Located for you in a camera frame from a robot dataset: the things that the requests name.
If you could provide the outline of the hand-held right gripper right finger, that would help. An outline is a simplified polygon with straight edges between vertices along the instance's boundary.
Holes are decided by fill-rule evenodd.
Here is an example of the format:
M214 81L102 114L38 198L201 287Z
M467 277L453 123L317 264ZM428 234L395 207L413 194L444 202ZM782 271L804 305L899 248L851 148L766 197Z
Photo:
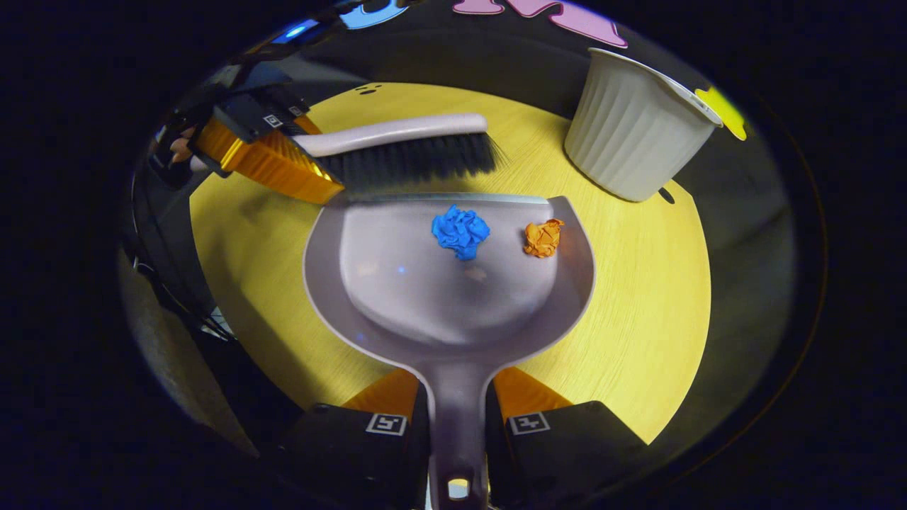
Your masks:
M594 494L630 478L647 448L605 404L573 404L522 369L496 375L486 403L498 509L598 509Z

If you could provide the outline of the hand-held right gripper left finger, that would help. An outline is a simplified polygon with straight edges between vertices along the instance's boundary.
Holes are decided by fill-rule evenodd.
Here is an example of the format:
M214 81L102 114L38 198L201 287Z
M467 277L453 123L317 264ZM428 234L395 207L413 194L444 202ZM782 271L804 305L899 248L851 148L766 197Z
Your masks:
M347 403L314 404L281 440L281 469L305 509L422 509L427 391L395 369Z

